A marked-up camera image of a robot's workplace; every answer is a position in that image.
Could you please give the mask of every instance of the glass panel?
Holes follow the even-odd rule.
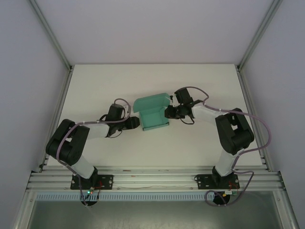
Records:
[[[36,201],[30,229],[280,229],[272,192],[246,192],[233,206],[203,201]]]

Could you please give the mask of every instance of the gray wall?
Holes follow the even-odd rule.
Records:
[[[238,64],[271,2],[37,0],[72,64]]]
[[[0,1],[0,225],[12,226],[66,69],[26,0]]]
[[[270,151],[305,228],[305,1],[284,0],[244,73],[258,114],[271,127]]]

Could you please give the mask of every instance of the white table surface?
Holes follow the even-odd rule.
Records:
[[[137,98],[172,94],[184,86],[205,90],[210,95],[207,104],[211,106],[247,111],[233,64],[76,65],[61,121],[97,120],[108,113],[116,98],[124,98],[132,105]],[[189,92],[194,100],[205,98],[195,89]],[[216,126],[199,120],[194,125],[170,120],[167,127],[149,131],[138,127],[123,131],[118,138],[88,140],[83,156],[95,166],[186,168],[214,166],[221,150]],[[48,165],[59,166],[53,158]],[[242,156],[237,165],[261,166],[258,151]]]

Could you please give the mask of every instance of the green container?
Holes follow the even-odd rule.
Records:
[[[164,116],[164,111],[169,104],[170,96],[167,93],[139,98],[134,102],[133,112],[140,113],[143,131],[169,125],[168,118]]]

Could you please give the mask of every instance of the purple cable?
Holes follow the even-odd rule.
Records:
[[[121,123],[121,122],[124,122],[126,121],[129,117],[130,117],[130,113],[131,113],[131,110],[132,110],[132,107],[130,106],[130,104],[125,100],[125,99],[121,99],[121,98],[118,98],[116,100],[114,100],[114,103],[116,103],[118,100],[122,100],[124,101],[127,106],[128,106],[128,111],[127,111],[127,116],[126,118],[122,119],[122,120],[118,120],[118,121],[88,121],[88,122],[80,122],[80,123],[76,123],[67,133],[66,135],[63,137],[62,141],[60,142],[58,148],[57,148],[57,152],[56,152],[56,160],[64,165],[65,167],[67,167],[72,173],[75,174],[75,176],[78,177],[79,179],[79,187],[80,187],[80,192],[81,192],[81,198],[84,202],[85,205],[87,205],[87,202],[85,200],[85,197],[83,195],[83,192],[82,192],[82,188],[81,188],[81,176],[77,174],[77,172],[75,172],[69,165],[67,165],[66,163],[62,162],[59,158],[59,155],[61,153],[61,148],[62,148],[62,145],[63,143],[65,142],[65,140],[70,136],[70,134],[72,133],[72,131],[80,126],[80,125],[92,125],[92,124],[107,124],[107,123]]]
[[[238,172],[238,171],[234,170],[234,167],[235,167],[235,165],[236,165],[236,163],[237,163],[239,157],[240,157],[241,155],[243,155],[243,154],[246,154],[246,153],[250,153],[250,152],[253,152],[253,151],[256,151],[256,150],[264,149],[264,148],[266,148],[268,145],[270,145],[271,139],[272,139],[271,130],[270,130],[269,126],[267,125],[267,123],[266,123],[263,119],[261,119],[261,118],[255,116],[255,115],[253,115],[253,114],[244,113],[244,112],[239,112],[239,111],[224,110],[224,109],[214,108],[214,107],[211,107],[211,106],[206,105],[206,104],[205,104],[205,101],[207,101],[207,100],[210,98],[210,96],[208,95],[208,93],[206,93],[204,90],[202,90],[202,89],[200,89],[200,88],[198,88],[198,87],[187,86],[187,87],[180,88],[179,90],[184,89],[184,88],[193,88],[193,89],[197,89],[197,90],[203,92],[203,93],[206,95],[206,98],[203,100],[203,105],[204,105],[206,108],[208,108],[208,109],[210,109],[210,110],[213,110],[213,111],[227,112],[227,113],[238,114],[238,115],[246,115],[246,116],[248,116],[248,117],[250,117],[250,118],[253,118],[253,119],[256,119],[256,120],[260,121],[260,122],[265,126],[265,128],[266,128],[266,130],[267,130],[267,132],[268,132],[268,141],[267,141],[267,143],[266,143],[265,145],[263,145],[263,146],[261,146],[261,147],[258,147],[258,148],[245,150],[245,151],[241,152],[241,153],[235,158],[235,160],[234,160],[234,162],[233,162],[233,164],[232,164],[232,167],[231,167],[231,169],[232,169],[233,172],[235,172],[236,174],[246,174],[246,173],[252,173],[252,174],[251,174],[251,176],[250,176],[250,178],[249,178],[248,183],[246,184],[246,186],[245,186],[244,189],[242,190],[242,192],[239,194],[239,196],[238,196],[232,203],[226,204],[226,203],[225,203],[225,200],[224,200],[224,198],[223,198],[223,196],[222,196],[219,192],[216,192],[216,191],[213,191],[213,190],[209,190],[209,191],[207,191],[207,192],[205,193],[204,198],[205,198],[205,202],[206,202],[208,205],[213,206],[213,207],[226,207],[226,206],[230,206],[230,205],[232,205],[232,204],[234,204],[234,203],[236,203],[237,201],[240,200],[240,198],[244,195],[244,192],[245,192],[246,189],[248,188],[248,186],[249,186],[249,184],[250,184],[250,182],[251,182],[251,180],[252,180],[252,178],[253,178],[253,176],[254,176],[254,171]],[[222,201],[223,201],[225,204],[224,204],[224,205],[214,205],[214,204],[210,204],[210,203],[207,201],[207,195],[208,195],[209,193],[211,193],[211,192],[213,192],[213,193],[215,193],[216,195],[218,195],[218,196],[222,199]]]

